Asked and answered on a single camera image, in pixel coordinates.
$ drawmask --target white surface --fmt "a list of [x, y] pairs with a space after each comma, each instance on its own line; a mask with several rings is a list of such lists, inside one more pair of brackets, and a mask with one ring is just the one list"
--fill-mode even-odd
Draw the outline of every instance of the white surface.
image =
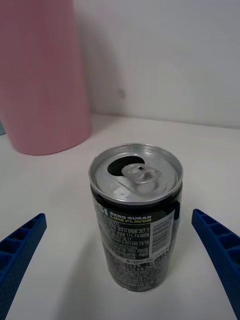
[[95, 112], [240, 128], [239, 0], [75, 2]]
[[[239, 234], [240, 130], [100, 115], [93, 128], [81, 146], [39, 157], [15, 152], [0, 137], [1, 239], [40, 212], [48, 226], [7, 320], [235, 320], [191, 217], [199, 208]], [[88, 180], [98, 153], [129, 142], [168, 149], [184, 168], [169, 273], [145, 293], [112, 280]]]

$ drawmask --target blue plastic gripper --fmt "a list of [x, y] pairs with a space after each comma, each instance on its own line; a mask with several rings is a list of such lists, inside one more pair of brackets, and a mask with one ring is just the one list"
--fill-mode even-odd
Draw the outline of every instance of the blue plastic gripper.
[[46, 228], [40, 213], [0, 242], [0, 320], [5, 320]]
[[195, 209], [191, 221], [209, 254], [240, 320], [240, 237], [204, 212]]

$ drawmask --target can lid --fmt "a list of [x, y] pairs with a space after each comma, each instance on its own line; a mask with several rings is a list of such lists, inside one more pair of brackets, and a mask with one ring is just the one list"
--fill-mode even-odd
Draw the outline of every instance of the can lid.
[[169, 151], [149, 144], [123, 144], [98, 155], [89, 168], [92, 188], [119, 204], [147, 205], [173, 194], [183, 167]]

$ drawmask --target white wall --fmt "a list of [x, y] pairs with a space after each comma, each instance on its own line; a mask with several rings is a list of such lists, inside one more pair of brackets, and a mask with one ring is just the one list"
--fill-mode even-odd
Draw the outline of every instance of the white wall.
[[240, 128], [240, 0], [76, 0], [95, 112]]

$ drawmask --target white label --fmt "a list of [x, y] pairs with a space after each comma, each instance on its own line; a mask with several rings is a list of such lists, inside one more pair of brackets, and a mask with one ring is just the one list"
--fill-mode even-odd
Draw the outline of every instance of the white label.
[[169, 250], [174, 224], [174, 213], [150, 224], [149, 257], [155, 260]]

